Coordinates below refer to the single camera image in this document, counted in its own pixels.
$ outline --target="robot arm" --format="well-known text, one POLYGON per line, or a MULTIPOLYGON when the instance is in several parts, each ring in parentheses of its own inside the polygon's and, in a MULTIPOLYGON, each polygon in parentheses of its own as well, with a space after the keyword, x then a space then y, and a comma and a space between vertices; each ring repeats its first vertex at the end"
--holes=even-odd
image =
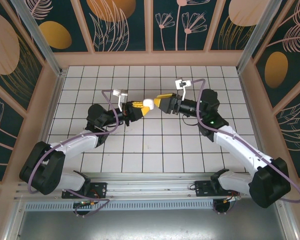
MULTIPOLYGON (((185 94, 183 96, 175 93, 159 95, 154 99, 154 104, 166 114, 180 113, 187 117, 197 117, 197 102, 185 99, 185 94)), ((253 153, 253 150, 256 150, 266 161, 274 165, 286 176, 288 176, 287 164, 281 158, 273 159, 260 152, 246 141, 244 141, 245 144, 238 141, 238 138, 243 139, 219 115, 219 104, 217 92, 211 89, 204 89, 199 105, 200 119, 204 125, 222 132, 231 133, 235 138, 221 132, 208 130, 198 123, 199 131, 212 142, 228 150, 245 167, 249 174, 234 173, 228 169, 221 169, 211 176, 211 185, 215 193, 221 190, 233 190, 244 193, 250 195, 260 207, 267 208, 287 194, 291 190, 291 186, 281 175, 260 160, 253 153)))
MULTIPOLYGON (((119 125, 129 126, 130 122, 143 118, 153 108, 153 100, 145 99, 143 102, 123 103, 122 107, 119 105, 115 111, 118 115, 119 125)), ((106 111, 101 105, 93 104, 88 110, 86 119, 85 129, 77 136, 66 139, 67 143, 65 144, 62 143, 65 141, 52 144, 38 142, 20 171, 20 179, 28 183, 40 158, 51 148, 61 144, 40 164, 33 176, 31 186, 44 195, 50 194, 54 190, 67 189, 86 196, 90 191, 90 179, 78 171, 64 168, 64 162, 84 151, 102 145, 109 134, 94 135, 92 133, 107 132, 106 127, 115 124, 116 118, 112 110, 106 111)))

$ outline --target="white grid floor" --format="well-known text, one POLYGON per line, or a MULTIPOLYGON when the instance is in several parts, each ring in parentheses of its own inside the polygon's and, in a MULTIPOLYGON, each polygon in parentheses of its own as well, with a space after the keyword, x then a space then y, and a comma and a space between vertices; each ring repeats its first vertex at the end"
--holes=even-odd
MULTIPOLYGON (((128 89, 128 101, 154 99, 176 93, 175 78, 206 78, 206 87, 218 92, 219 113, 250 144, 257 147, 236 68, 233 66, 70 66, 54 115, 48 142, 55 143, 80 133, 87 124, 88 108, 109 106, 103 89, 128 89)), ((201 83, 187 90, 196 100, 201 83)), ((111 97, 116 103, 117 97, 111 97)), ((245 168, 226 150, 200 135, 178 115, 155 108, 144 119, 121 125, 105 144, 64 163, 83 173, 214 173, 245 168)), ((186 118, 188 124, 196 122, 186 118)))

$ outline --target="wallpaper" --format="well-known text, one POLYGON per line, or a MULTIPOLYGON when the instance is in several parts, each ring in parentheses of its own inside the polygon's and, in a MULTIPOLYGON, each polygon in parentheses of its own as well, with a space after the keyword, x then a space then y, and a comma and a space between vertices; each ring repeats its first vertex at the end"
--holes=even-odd
POLYGON ((144 0, 80 0, 96 52, 145 51, 144 0))
POLYGON ((263 37, 260 39, 259 44, 256 46, 254 52, 252 53, 252 58, 255 58, 256 54, 258 53, 261 45, 264 43, 264 39, 266 38, 266 36, 268 36, 270 30, 272 29, 273 25, 275 24, 277 18, 279 17, 282 9, 284 8, 284 6, 286 5, 287 0, 282 0, 280 7, 278 9, 278 11, 276 12, 276 14, 274 15, 274 17, 272 18, 272 21, 267 29, 267 31, 264 33, 263 37))
POLYGON ((24 2, 54 53, 88 51, 70 0, 24 2))
POLYGON ((0 4, 0 86, 28 108, 42 65, 0 4))
POLYGON ((211 50, 243 50, 269 0, 226 0, 211 50))
POLYGON ((294 1, 256 67, 273 107, 300 81, 300 0, 294 1))
POLYGON ((0 98, 0 181, 3 179, 23 118, 0 98))
POLYGON ((300 178, 300 93, 276 115, 276 119, 300 178))
POLYGON ((216 2, 154 0, 153 50, 203 50, 216 2))

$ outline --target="enclosure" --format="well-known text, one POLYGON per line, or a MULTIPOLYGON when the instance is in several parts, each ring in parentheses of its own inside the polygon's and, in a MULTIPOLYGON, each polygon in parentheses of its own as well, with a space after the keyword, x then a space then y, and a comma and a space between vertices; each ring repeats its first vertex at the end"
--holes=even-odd
MULTIPOLYGON (((177 78, 205 79, 218 113, 300 187, 300 0, 0 0, 0 240, 299 240, 300 203, 263 209, 243 195, 226 215, 212 211, 192 184, 247 169, 196 117, 156 106, 64 162, 107 185, 96 215, 76 217, 78 199, 61 190, 28 192, 19 173, 35 144, 81 133, 92 104, 111 110, 102 90, 142 102, 182 95, 177 78)), ((199 101, 201 86, 185 98, 199 101)))

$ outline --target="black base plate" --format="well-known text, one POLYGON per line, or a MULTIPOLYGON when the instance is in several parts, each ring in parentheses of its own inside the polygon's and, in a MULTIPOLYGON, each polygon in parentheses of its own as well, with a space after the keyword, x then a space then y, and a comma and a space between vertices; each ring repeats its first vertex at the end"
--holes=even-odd
MULTIPOLYGON (((96 199, 95 191, 101 199, 106 198, 107 194, 107 183, 106 182, 92 182, 90 184, 91 190, 87 193, 86 197, 96 199)), ((81 197, 73 195, 68 191, 63 191, 61 197, 63 199, 81 199, 81 197)))
POLYGON ((195 186, 195 194, 197 197, 210 197, 210 196, 225 197, 225 196, 231 196, 232 193, 235 192, 231 190, 221 190, 218 193, 216 193, 212 188, 211 182, 209 180, 195 181, 194 186, 195 186))

